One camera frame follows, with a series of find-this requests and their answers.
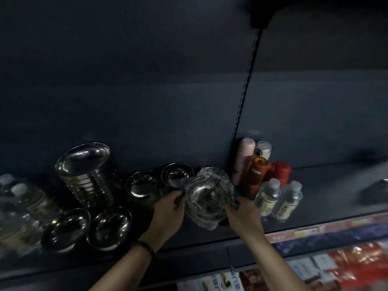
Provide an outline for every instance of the pink thermos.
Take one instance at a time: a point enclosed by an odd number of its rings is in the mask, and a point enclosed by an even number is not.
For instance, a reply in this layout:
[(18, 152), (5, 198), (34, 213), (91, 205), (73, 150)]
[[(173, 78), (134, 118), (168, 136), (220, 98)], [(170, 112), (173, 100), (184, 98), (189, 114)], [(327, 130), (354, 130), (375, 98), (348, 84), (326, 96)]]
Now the pink thermos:
[(253, 152), (255, 151), (256, 143), (250, 138), (243, 138), (237, 150), (236, 159), (234, 161), (232, 183), (239, 186), (243, 180), (248, 165), (251, 162)]

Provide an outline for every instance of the stainless steel cup stack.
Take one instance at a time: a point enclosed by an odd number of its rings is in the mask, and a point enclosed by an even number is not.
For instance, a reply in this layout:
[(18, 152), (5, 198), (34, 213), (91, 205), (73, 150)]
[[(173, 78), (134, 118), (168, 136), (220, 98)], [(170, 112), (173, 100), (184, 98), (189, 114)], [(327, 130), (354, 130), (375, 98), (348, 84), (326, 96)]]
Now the stainless steel cup stack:
[(88, 143), (70, 149), (55, 168), (83, 207), (104, 209), (114, 202), (114, 192), (123, 188), (115, 169), (107, 163), (110, 149), (102, 143)]

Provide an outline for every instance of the dark bracelet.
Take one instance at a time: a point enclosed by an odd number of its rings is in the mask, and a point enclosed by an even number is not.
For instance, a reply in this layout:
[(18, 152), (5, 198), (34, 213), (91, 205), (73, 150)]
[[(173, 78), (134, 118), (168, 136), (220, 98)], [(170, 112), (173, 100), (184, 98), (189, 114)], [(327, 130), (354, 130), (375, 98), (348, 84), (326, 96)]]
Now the dark bracelet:
[(148, 243), (144, 242), (144, 241), (141, 241), (141, 240), (137, 240), (135, 242), (132, 243), (132, 246), (136, 246), (136, 245), (139, 245), (139, 246), (142, 246), (145, 250), (147, 250), (153, 259), (157, 259), (158, 257), (156, 256), (156, 253), (155, 251), (152, 249), (152, 247), (150, 245), (148, 245)]

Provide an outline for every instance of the price tag strip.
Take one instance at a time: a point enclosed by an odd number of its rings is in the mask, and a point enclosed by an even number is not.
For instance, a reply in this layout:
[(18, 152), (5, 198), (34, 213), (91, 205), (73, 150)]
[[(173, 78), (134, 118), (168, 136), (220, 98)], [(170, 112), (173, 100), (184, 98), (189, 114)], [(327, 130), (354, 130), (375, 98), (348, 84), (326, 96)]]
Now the price tag strip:
[(365, 225), (382, 224), (388, 222), (388, 211), (383, 213), (374, 213), (345, 220), (332, 221), (329, 223), (318, 224), (308, 227), (301, 227), (294, 230), (285, 230), (276, 233), (269, 233), (265, 236), (270, 243), (294, 240), (314, 235), (334, 233)]

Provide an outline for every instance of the hand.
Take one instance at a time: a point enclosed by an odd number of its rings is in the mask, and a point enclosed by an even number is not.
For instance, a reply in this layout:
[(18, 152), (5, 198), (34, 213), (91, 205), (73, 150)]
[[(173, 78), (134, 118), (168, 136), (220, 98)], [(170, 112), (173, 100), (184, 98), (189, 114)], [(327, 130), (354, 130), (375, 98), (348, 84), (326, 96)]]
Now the hand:
[(260, 210), (252, 200), (238, 196), (237, 201), (240, 203), (238, 209), (229, 204), (225, 205), (228, 214), (229, 224), (245, 243), (253, 241), (267, 241), (263, 225), (261, 224)]
[(182, 195), (182, 191), (173, 191), (155, 203), (155, 211), (148, 230), (139, 240), (146, 242), (157, 252), (182, 225), (185, 215), (185, 199), (182, 197), (177, 204), (175, 200)]

